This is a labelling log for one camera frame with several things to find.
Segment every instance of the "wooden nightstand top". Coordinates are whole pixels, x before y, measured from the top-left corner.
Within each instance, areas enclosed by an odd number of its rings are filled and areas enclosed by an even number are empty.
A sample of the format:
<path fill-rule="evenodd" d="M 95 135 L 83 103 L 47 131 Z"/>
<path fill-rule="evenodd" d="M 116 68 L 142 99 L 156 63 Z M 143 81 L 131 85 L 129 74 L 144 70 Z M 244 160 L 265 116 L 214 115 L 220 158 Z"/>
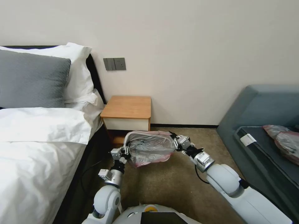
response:
<path fill-rule="evenodd" d="M 150 96 L 112 96 L 101 113 L 102 118 L 149 119 Z"/>

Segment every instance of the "nightstand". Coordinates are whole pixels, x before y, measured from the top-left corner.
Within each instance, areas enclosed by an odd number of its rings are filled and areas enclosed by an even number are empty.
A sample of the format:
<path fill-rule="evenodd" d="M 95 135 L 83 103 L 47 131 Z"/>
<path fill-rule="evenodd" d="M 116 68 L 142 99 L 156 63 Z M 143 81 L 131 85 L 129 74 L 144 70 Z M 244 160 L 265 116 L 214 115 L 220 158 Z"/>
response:
<path fill-rule="evenodd" d="M 114 147 L 123 144 L 130 131 L 149 131 L 151 97 L 112 96 L 101 113 Z"/>

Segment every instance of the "wall switch panel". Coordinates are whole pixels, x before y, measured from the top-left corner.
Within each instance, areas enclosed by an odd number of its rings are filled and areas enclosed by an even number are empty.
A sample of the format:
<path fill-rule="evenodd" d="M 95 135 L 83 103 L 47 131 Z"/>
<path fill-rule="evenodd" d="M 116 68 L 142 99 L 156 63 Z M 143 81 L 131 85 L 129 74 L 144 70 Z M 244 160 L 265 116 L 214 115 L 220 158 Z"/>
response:
<path fill-rule="evenodd" d="M 115 70 L 115 64 L 113 58 L 104 58 L 104 64 L 107 71 Z"/>
<path fill-rule="evenodd" d="M 116 70 L 126 70 L 125 58 L 114 58 Z"/>
<path fill-rule="evenodd" d="M 126 70 L 125 58 L 104 58 L 107 71 Z"/>

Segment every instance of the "carpet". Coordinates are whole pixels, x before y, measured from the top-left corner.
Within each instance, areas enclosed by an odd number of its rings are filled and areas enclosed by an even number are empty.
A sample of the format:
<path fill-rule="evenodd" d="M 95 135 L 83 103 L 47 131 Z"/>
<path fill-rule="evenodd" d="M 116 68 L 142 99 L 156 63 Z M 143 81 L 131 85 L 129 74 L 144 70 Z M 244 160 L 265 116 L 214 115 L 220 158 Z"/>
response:
<path fill-rule="evenodd" d="M 196 147 L 204 147 L 216 163 L 227 164 L 242 176 L 215 129 L 152 128 L 152 131 L 156 130 L 189 136 Z M 111 158 L 107 159 L 98 169 L 110 169 L 112 162 Z M 199 175 L 205 179 L 205 174 L 199 172 Z M 95 194 L 101 186 L 103 181 L 95 179 L 95 192 L 92 193 Z M 121 204 L 124 209 L 139 204 L 160 204 L 174 208 L 203 224 L 243 223 L 216 190 L 198 179 L 194 164 L 180 152 L 175 152 L 166 162 L 139 168 L 126 164 Z"/>

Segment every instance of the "plastic bag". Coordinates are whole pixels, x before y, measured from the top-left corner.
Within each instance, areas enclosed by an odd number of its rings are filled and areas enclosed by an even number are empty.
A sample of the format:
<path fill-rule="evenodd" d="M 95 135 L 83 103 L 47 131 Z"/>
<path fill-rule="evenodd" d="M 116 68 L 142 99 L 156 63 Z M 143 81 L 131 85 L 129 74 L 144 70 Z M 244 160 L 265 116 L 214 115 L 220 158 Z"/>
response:
<path fill-rule="evenodd" d="M 131 164 L 135 167 L 149 163 L 164 162 L 175 151 L 175 145 L 169 132 L 133 131 L 124 140 L 131 154 Z"/>
<path fill-rule="evenodd" d="M 263 129 L 268 133 L 268 135 L 275 139 L 276 136 L 280 133 L 280 132 L 287 132 L 290 131 L 288 128 L 284 127 L 284 126 L 279 126 L 279 125 L 264 125 Z"/>
<path fill-rule="evenodd" d="M 284 157 L 299 165 L 299 133 L 280 132 L 275 138 L 275 144 Z"/>

